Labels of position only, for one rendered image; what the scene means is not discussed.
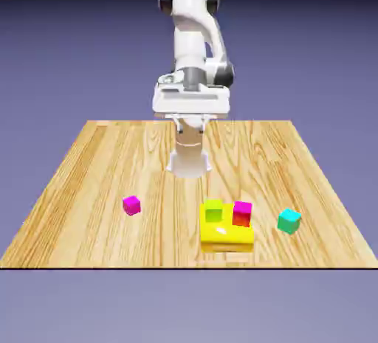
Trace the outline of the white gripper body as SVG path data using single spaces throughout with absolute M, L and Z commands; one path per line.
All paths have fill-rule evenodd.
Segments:
M 200 84 L 198 91 L 185 91 L 181 83 L 156 84 L 152 109 L 159 115 L 227 115 L 230 112 L 230 90 Z

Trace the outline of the small green cube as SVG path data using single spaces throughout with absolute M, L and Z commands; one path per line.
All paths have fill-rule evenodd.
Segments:
M 206 222 L 215 223 L 222 220 L 223 203 L 221 199 L 207 199 L 204 208 Z

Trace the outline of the small magenta cube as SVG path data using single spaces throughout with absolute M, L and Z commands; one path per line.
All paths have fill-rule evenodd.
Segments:
M 123 210 L 127 215 L 135 215 L 141 212 L 141 203 L 135 195 L 127 196 L 123 199 Z

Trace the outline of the small red cube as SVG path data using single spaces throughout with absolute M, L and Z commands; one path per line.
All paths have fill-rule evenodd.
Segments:
M 236 201 L 233 205 L 233 225 L 249 227 L 252 214 L 250 202 Z

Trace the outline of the small cyan cube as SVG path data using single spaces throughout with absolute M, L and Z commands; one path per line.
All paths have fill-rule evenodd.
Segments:
M 277 228 L 291 235 L 298 230 L 300 222 L 301 214 L 290 208 L 286 208 L 278 216 Z

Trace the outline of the large yellow box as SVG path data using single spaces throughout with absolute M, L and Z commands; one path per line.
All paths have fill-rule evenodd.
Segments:
M 254 246 L 254 231 L 249 227 L 233 225 L 233 205 L 224 204 L 222 220 L 207 222 L 205 205 L 199 209 L 200 243 L 203 252 L 251 252 Z

